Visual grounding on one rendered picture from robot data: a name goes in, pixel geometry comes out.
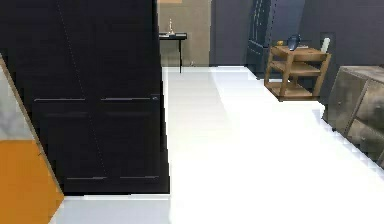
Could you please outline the black side table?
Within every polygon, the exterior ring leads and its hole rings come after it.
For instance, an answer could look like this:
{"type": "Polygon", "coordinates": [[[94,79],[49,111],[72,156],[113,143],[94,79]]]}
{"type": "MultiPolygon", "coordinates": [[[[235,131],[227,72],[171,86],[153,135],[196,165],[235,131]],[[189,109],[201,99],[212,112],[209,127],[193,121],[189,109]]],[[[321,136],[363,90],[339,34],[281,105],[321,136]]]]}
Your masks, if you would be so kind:
{"type": "Polygon", "coordinates": [[[164,33],[159,34],[160,41],[177,41],[179,51],[179,72],[182,72],[183,59],[182,59],[182,42],[188,39],[188,35],[185,32],[176,33],[164,33]]]}

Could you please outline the black tall cupboard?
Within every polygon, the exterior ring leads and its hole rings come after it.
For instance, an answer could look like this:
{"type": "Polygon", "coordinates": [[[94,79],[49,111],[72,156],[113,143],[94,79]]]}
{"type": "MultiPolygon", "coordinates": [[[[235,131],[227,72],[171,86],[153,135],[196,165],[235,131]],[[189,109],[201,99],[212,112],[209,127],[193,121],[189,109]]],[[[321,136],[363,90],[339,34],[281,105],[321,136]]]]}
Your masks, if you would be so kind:
{"type": "Polygon", "coordinates": [[[157,0],[0,0],[0,54],[65,195],[169,193],[157,0]]]}

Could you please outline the dark blue room door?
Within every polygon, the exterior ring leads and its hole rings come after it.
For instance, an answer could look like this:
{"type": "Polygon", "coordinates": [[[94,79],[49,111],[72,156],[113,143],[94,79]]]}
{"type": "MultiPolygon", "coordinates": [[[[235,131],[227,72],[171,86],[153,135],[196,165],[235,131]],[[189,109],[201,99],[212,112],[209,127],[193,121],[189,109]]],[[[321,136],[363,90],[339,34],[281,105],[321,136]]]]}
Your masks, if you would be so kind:
{"type": "Polygon", "coordinates": [[[299,33],[306,0],[253,0],[250,11],[246,67],[263,79],[269,49],[299,33]]]}

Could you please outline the brown wooden shelf table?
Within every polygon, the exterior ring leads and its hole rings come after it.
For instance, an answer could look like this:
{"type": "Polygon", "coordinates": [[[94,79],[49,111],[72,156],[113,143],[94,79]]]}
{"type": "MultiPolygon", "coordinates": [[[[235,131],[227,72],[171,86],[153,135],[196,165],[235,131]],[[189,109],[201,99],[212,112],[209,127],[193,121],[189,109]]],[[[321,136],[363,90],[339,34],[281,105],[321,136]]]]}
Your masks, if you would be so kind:
{"type": "Polygon", "coordinates": [[[264,76],[264,86],[280,101],[315,101],[329,67],[332,55],[314,48],[287,46],[270,48],[264,76]],[[315,77],[313,91],[298,83],[299,77],[315,77]]]}

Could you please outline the dark blue round object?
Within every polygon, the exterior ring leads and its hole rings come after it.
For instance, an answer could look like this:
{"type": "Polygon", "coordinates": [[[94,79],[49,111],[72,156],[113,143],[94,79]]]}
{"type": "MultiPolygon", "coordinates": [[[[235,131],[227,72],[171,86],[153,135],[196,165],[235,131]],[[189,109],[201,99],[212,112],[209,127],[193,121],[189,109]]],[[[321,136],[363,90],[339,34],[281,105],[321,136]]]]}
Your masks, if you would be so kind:
{"type": "Polygon", "coordinates": [[[292,35],[287,40],[287,46],[290,51],[294,51],[301,42],[301,36],[299,34],[292,35]]]}

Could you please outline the grey wooden chest of drawers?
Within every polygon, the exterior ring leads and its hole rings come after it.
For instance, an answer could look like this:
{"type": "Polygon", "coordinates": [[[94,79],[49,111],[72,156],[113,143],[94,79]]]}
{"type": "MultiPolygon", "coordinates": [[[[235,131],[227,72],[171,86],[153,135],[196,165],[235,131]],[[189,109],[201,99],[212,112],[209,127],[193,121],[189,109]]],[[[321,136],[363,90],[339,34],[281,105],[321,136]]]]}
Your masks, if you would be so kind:
{"type": "Polygon", "coordinates": [[[384,68],[341,66],[323,120],[384,169],[384,68]]]}

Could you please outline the orange and grey framed picture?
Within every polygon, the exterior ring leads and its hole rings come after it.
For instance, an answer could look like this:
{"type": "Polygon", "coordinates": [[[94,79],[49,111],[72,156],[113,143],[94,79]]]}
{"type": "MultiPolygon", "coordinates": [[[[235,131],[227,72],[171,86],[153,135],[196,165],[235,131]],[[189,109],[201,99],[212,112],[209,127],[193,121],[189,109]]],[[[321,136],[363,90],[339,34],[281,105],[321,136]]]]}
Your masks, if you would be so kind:
{"type": "Polygon", "coordinates": [[[63,199],[0,55],[0,224],[50,224],[63,199]]]}

